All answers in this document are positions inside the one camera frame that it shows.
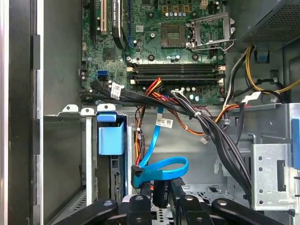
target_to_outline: sticker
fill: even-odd
[[[252,95],[247,95],[247,96],[242,100],[242,102],[245,102],[245,103],[247,104],[248,101],[258,99],[258,97],[260,96],[260,94],[261,94],[260,91],[256,91],[256,92],[252,93]]]
[[[165,118],[157,118],[155,125],[160,127],[165,127],[165,128],[172,128],[173,120],[165,119]]]
[[[111,97],[119,100],[122,88],[124,88],[123,85],[119,85],[119,84],[113,82],[112,83],[112,90],[111,90]]]
[[[144,26],[142,26],[142,25],[135,26],[135,31],[136,32],[144,32]]]
[[[204,138],[204,137],[201,139],[201,142],[202,142],[204,145],[207,145],[207,143],[208,143],[208,141],[207,141],[206,138]]]

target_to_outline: pci express slot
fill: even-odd
[[[153,64],[135,65],[133,72],[139,74],[212,74],[217,70],[214,64]]]
[[[90,38],[95,43],[97,35],[97,12],[96,1],[90,0]]]
[[[107,0],[101,0],[101,20],[100,20],[100,31],[101,34],[107,35],[107,23],[108,23],[108,17],[107,17]]]

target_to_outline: motherboard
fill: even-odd
[[[82,89],[98,79],[144,93],[161,77],[193,104],[222,104],[226,43],[209,43],[224,39],[224,20],[205,18],[224,11],[218,0],[82,0]]]

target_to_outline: ventilation holes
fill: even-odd
[[[78,205],[75,207],[74,211],[79,210],[82,205],[84,205],[86,203],[86,197],[84,197],[79,203]]]
[[[283,6],[244,42],[288,42],[300,35],[300,5]]]

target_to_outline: screw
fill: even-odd
[[[126,61],[127,61],[127,62],[131,62],[131,57],[130,57],[130,56],[127,56],[127,57],[126,57]]]
[[[217,200],[217,203],[222,206],[227,205],[227,202],[225,202],[224,200]]]

